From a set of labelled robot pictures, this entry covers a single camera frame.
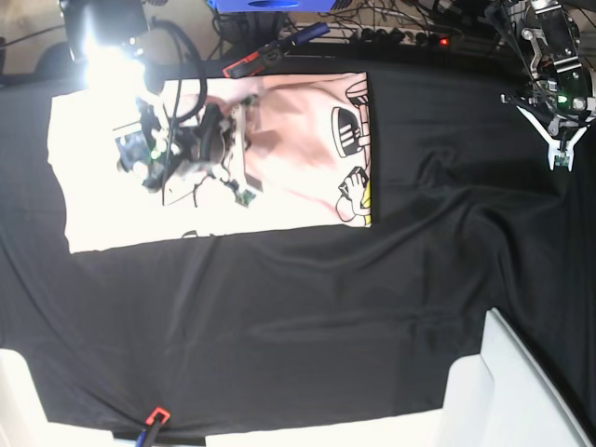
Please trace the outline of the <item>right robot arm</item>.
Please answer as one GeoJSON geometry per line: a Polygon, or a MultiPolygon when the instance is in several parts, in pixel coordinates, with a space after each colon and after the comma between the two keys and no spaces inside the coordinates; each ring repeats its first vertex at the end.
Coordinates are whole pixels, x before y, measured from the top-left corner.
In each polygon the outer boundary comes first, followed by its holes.
{"type": "Polygon", "coordinates": [[[206,179],[228,188],[236,203],[247,207],[262,193],[262,184],[247,172],[250,95],[227,110],[209,103],[204,61],[185,31],[170,20],[148,20],[140,1],[61,1],[71,57],[87,66],[88,83],[105,91],[110,102],[123,101],[133,119],[113,128],[117,168],[133,175],[150,193],[164,196],[172,180],[197,189],[206,179]],[[190,61],[199,91],[190,110],[179,111],[183,87],[166,105],[164,83],[146,72],[141,35],[163,31],[172,40],[178,62],[190,61]]]}

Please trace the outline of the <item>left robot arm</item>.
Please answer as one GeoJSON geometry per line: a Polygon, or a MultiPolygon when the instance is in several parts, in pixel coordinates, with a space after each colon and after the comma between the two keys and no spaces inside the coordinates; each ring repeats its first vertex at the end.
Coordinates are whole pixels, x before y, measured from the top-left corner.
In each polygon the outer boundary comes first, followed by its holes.
{"type": "Polygon", "coordinates": [[[575,148],[595,125],[595,70],[580,58],[580,30],[558,1],[492,1],[485,18],[528,74],[520,92],[503,94],[548,147],[551,169],[571,170],[575,148]]]}

